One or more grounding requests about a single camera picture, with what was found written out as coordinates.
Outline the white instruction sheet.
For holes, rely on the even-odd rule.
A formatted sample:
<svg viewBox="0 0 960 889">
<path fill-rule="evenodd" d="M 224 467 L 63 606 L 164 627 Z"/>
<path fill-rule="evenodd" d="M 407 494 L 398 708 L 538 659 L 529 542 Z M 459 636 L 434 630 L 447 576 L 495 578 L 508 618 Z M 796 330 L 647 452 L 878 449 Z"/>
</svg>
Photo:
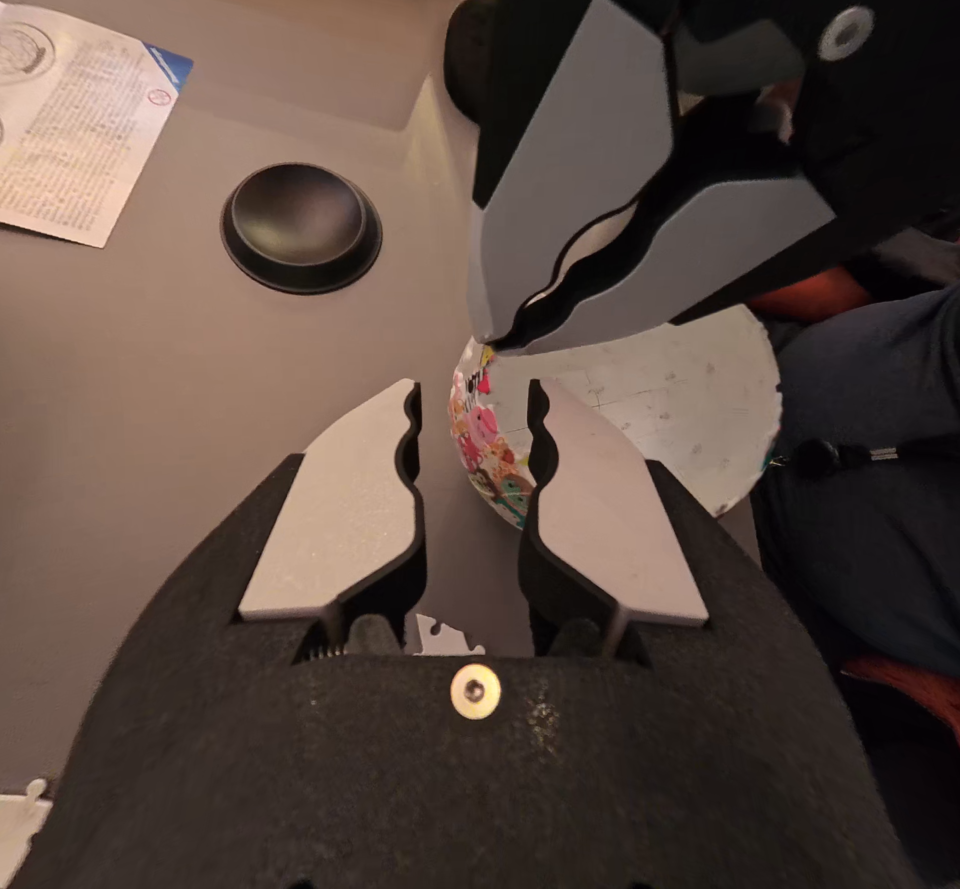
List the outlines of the white instruction sheet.
<svg viewBox="0 0 960 889">
<path fill-rule="evenodd" d="M 52 9 L 1 6 L 1 223 L 102 249 L 194 67 Z"/>
</svg>

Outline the white puzzle pieces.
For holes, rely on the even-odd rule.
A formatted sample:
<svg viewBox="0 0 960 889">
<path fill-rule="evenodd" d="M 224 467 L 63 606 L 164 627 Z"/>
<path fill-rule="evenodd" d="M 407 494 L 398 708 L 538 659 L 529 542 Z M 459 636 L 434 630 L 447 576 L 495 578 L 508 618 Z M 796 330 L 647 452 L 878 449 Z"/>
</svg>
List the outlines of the white puzzle pieces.
<svg viewBox="0 0 960 889">
<path fill-rule="evenodd" d="M 405 650 L 409 655 L 475 657 L 486 654 L 485 647 L 469 635 L 433 617 L 417 613 L 414 622 Z M 44 795 L 48 787 L 47 778 L 36 777 L 19 793 L 1 794 L 1 887 L 9 887 L 52 808 L 52 799 Z"/>
</svg>

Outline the colourful cartoon puzzle ball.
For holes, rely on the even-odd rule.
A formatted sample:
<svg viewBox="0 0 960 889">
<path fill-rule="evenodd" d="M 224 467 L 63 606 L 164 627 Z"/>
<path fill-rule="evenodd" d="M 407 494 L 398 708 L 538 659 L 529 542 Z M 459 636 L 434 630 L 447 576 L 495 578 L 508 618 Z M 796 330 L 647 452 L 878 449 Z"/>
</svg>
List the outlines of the colourful cartoon puzzle ball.
<svg viewBox="0 0 960 889">
<path fill-rule="evenodd" d="M 497 354 L 469 340 L 452 376 L 450 436 L 476 492 L 518 530 L 535 486 L 526 424 L 532 379 L 558 380 L 716 518 L 749 496 L 781 427 L 774 349 L 744 305 L 544 354 Z"/>
</svg>

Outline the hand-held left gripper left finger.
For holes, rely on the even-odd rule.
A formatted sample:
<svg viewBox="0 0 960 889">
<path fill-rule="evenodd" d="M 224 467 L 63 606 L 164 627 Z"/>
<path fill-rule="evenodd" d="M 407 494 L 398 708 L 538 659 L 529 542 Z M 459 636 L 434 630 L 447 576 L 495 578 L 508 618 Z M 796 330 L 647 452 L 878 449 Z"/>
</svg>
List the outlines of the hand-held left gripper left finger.
<svg viewBox="0 0 960 889">
<path fill-rule="evenodd" d="M 307 446 L 238 606 L 245 622 L 318 621 L 346 646 L 356 619 L 386 619 L 400 645 L 426 589 L 421 386 L 402 378 Z"/>
</svg>

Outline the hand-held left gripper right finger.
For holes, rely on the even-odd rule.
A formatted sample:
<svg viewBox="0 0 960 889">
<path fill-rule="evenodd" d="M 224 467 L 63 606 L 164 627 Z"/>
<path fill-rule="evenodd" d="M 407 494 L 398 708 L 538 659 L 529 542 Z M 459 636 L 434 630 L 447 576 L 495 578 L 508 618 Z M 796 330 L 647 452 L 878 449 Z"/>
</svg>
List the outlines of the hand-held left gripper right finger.
<svg viewBox="0 0 960 889">
<path fill-rule="evenodd" d="M 552 378 L 530 382 L 527 427 L 518 582 L 534 630 L 584 620 L 616 655 L 642 624 L 703 629 L 709 611 L 642 452 Z"/>
</svg>

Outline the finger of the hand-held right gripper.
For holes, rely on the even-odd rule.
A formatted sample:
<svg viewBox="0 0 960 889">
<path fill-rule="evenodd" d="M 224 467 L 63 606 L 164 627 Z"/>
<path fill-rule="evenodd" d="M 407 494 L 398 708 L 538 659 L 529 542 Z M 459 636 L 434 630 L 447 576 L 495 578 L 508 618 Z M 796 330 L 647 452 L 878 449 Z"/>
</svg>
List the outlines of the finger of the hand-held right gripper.
<svg viewBox="0 0 960 889">
<path fill-rule="evenodd" d="M 834 217 L 757 95 L 706 98 L 680 118 L 624 229 L 517 312 L 493 347 L 538 355 L 657 329 Z"/>
<path fill-rule="evenodd" d="M 665 46 L 613 0 L 591 0 L 486 206 L 475 210 L 466 305 L 475 339 L 506 338 L 563 253 L 636 199 L 673 148 Z"/>
</svg>

